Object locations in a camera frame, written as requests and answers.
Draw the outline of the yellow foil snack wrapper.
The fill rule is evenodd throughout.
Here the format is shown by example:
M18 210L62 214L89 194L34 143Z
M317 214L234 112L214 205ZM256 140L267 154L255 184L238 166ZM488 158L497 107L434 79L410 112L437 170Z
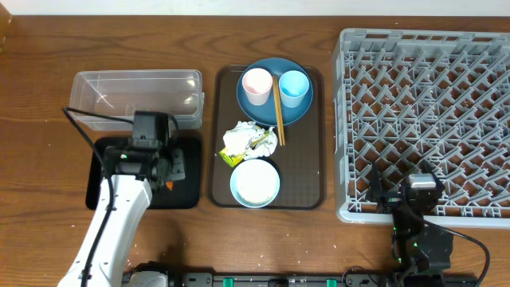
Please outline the yellow foil snack wrapper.
M240 154L236 155L228 154L227 147L224 147L222 150L220 150L219 155L222 157L222 159L226 162L227 165L229 165L230 167L235 167L245 158L248 150L253 150L267 136L268 136L267 134L264 134L262 137L254 140L252 143L249 144L246 150Z

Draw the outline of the white napkin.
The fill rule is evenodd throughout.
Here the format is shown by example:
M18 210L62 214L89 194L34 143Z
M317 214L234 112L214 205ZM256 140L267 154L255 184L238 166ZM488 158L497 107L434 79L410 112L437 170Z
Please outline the white napkin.
M259 133L253 121L238 121L237 125L227 131L223 142L227 155L239 155L249 146L250 140Z

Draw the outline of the light blue bowl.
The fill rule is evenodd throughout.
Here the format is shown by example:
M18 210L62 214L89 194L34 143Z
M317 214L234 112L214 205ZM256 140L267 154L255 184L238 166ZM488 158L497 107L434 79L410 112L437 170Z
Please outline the light blue bowl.
M253 209L268 206L278 196L280 187L277 169L263 159L239 163L229 181L231 194L236 201Z

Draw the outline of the light blue cup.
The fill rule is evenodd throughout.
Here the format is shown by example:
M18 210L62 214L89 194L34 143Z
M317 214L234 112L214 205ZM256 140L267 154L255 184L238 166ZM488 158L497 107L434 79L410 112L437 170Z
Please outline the light blue cup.
M280 98L284 106L288 108L299 106L309 88L308 77L298 70L290 70L282 74L279 80Z

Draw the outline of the white tissue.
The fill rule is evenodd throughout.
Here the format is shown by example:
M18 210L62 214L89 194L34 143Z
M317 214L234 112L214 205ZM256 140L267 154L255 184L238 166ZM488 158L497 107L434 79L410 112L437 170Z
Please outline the white tissue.
M275 152L278 144L278 138L273 131L273 127L264 132L259 140L256 140L252 147L247 151L245 159L257 159L269 157Z

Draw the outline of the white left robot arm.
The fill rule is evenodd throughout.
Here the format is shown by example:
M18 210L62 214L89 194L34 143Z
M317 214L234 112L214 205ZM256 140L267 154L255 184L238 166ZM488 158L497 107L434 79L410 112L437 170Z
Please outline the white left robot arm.
M124 266L154 194L185 179L184 156L175 148L177 120L163 112L137 111L124 144L100 151L84 130L103 178L95 213L61 286L122 286Z

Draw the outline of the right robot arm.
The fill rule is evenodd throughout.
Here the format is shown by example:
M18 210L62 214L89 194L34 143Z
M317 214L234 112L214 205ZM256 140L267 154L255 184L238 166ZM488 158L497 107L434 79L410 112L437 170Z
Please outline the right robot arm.
M392 250L400 266L392 276L395 286L440 285L441 273L451 266L449 256L453 236L425 222L445 186L427 162L421 171L400 181L395 190L387 190L375 164L371 166L366 198L377 204L377 211L392 216Z

